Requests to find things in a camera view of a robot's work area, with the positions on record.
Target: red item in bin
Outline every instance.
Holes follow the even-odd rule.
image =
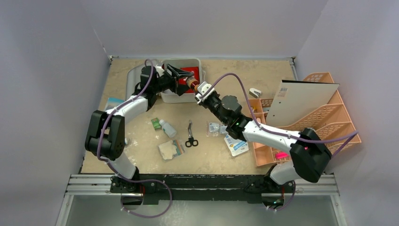
[[[200,70],[199,70],[198,67],[182,67],[181,69],[184,70],[184,71],[187,71],[187,72],[193,72],[194,73],[194,78],[196,80],[198,80],[198,81],[200,80],[200,73],[199,73]],[[187,78],[179,79],[179,84],[185,85],[186,84],[186,80],[187,80]],[[194,93],[194,91],[189,89],[185,93]]]

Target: white storage bin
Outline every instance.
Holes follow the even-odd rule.
[[[205,72],[202,71],[201,61],[198,58],[168,58],[162,62],[164,65],[168,64],[173,67],[182,68],[182,67],[198,67],[199,69],[199,82],[200,84],[205,80]],[[172,91],[165,90],[161,92],[162,101],[165,103],[187,103],[187,102],[196,102],[195,93],[185,93],[181,96],[178,96],[176,93]]]

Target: black scissors handle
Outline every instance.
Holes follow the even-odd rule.
[[[188,140],[186,141],[186,147],[191,147],[191,146],[198,146],[198,140],[194,140],[193,137],[189,137]]]

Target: scissors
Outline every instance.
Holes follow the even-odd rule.
[[[190,120],[188,124],[188,140],[186,141],[186,147],[191,147],[191,146],[195,147],[198,145],[198,140],[194,140],[194,138],[192,137],[191,125],[192,122]]]

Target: red object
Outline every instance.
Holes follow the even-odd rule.
[[[199,70],[198,67],[182,67],[181,69],[184,70],[184,71],[187,71],[187,72],[193,72],[194,73],[194,78],[196,80],[198,80],[198,81],[200,80],[200,73],[199,73],[200,70]],[[186,84],[186,79],[187,78],[179,79],[179,84],[185,85]],[[194,93],[194,91],[192,89],[189,89],[185,93]]]
[[[276,159],[282,159],[282,158],[288,157],[289,155],[284,152],[279,152],[275,156],[276,156]]]

